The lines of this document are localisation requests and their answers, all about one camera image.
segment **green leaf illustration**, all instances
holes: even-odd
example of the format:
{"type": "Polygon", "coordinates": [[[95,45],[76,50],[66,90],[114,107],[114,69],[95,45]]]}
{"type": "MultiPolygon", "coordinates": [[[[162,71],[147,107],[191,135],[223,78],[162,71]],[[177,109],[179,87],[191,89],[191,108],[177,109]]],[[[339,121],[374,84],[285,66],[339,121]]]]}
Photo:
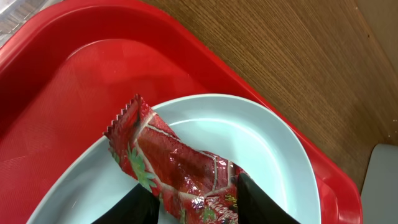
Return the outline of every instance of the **green leaf illustration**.
{"type": "Polygon", "coordinates": [[[116,154],[116,152],[112,153],[112,157],[113,157],[113,159],[119,164],[120,158],[119,158],[119,156],[116,154]]]}
{"type": "Polygon", "coordinates": [[[145,171],[144,158],[137,153],[135,147],[131,150],[130,143],[127,145],[127,156],[130,160],[132,170],[136,173],[138,182],[152,193],[150,187],[156,187],[156,184],[151,180],[155,179],[155,175],[145,171]]]}
{"type": "Polygon", "coordinates": [[[180,224],[185,224],[185,209],[181,208],[180,215],[180,224]]]}
{"type": "Polygon", "coordinates": [[[207,220],[212,221],[216,219],[216,213],[209,207],[206,206],[205,211],[203,211],[203,222],[207,220]]]}

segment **plate rim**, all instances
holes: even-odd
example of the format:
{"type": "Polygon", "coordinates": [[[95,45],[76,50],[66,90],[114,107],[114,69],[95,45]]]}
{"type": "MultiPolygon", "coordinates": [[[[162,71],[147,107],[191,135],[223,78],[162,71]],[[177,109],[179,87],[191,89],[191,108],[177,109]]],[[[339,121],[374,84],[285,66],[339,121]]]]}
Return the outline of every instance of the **plate rim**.
{"type": "MultiPolygon", "coordinates": [[[[246,98],[240,97],[240,96],[234,96],[234,95],[228,95],[228,94],[220,94],[220,93],[205,93],[205,94],[197,94],[197,95],[190,95],[190,96],[183,96],[180,98],[172,99],[169,101],[165,101],[163,103],[159,103],[158,105],[155,105],[152,107],[153,110],[156,110],[158,108],[161,108],[163,106],[167,106],[179,101],[184,101],[184,100],[191,100],[195,98],[206,98],[206,97],[224,97],[224,98],[232,98],[235,100],[241,100],[245,101],[247,103],[250,103],[252,105],[258,106],[266,111],[268,111],[271,115],[273,115],[279,122],[281,122],[287,129],[289,129],[289,132],[293,134],[294,140],[297,142],[299,145],[300,149],[304,152],[305,154],[305,162],[308,163],[311,167],[311,176],[313,177],[313,184],[315,184],[315,191],[317,193],[317,207],[318,207],[318,218],[319,218],[319,224],[322,222],[322,216],[321,216],[321,206],[320,206],[320,197],[319,197],[319,191],[318,191],[318,184],[317,180],[315,177],[315,173],[312,167],[312,164],[310,162],[310,159],[308,158],[307,152],[304,149],[303,145],[301,144],[300,140],[298,139],[297,135],[294,133],[293,129],[280,118],[277,116],[273,111],[271,111],[269,108],[266,108],[265,106],[256,103],[254,101],[248,100],[246,98]]],[[[35,210],[33,211],[32,215],[29,217],[28,221],[26,222],[27,224],[33,223],[33,221],[36,219],[37,215],[43,209],[44,205],[46,202],[49,200],[49,198],[54,194],[54,192],[60,187],[60,184],[63,182],[63,180],[68,176],[68,174],[76,167],[78,163],[80,163],[94,148],[97,147],[97,145],[101,144],[103,141],[106,141],[108,138],[106,136],[100,137],[98,140],[96,140],[88,149],[86,149],[75,161],[70,164],[70,166],[62,173],[62,175],[55,181],[53,186],[51,186],[50,190],[44,195],[44,197],[41,199],[40,203],[36,206],[35,210]]]]}

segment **wooden table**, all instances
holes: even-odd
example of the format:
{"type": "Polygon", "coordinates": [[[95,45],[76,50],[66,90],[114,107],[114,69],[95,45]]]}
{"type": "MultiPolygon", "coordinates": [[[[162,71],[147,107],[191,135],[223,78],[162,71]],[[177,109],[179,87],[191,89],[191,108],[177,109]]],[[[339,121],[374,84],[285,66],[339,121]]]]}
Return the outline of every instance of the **wooden table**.
{"type": "Polygon", "coordinates": [[[398,76],[354,0],[145,0],[180,21],[362,189],[398,144],[398,76]]]}

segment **snack wrapper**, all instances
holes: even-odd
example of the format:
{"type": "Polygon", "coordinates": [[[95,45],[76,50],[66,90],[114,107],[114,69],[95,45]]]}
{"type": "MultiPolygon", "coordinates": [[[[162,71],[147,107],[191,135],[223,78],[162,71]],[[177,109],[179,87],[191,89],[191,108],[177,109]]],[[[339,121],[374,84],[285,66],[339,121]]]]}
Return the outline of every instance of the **snack wrapper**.
{"type": "Polygon", "coordinates": [[[242,168],[185,145],[141,96],[126,105],[105,135],[121,169],[180,223],[238,224],[236,181],[242,168]]]}

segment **plastic tray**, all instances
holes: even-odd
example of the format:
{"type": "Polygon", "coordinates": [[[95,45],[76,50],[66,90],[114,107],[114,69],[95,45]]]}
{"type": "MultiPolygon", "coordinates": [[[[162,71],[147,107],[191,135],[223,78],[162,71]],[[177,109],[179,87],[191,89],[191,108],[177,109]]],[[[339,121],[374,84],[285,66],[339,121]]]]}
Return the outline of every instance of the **plastic tray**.
{"type": "MultiPolygon", "coordinates": [[[[135,94],[262,96],[175,19],[132,0],[68,0],[0,50],[0,220],[24,223],[63,171],[135,94]]],[[[362,223],[358,190],[286,119],[315,171],[323,223],[362,223]]]]}

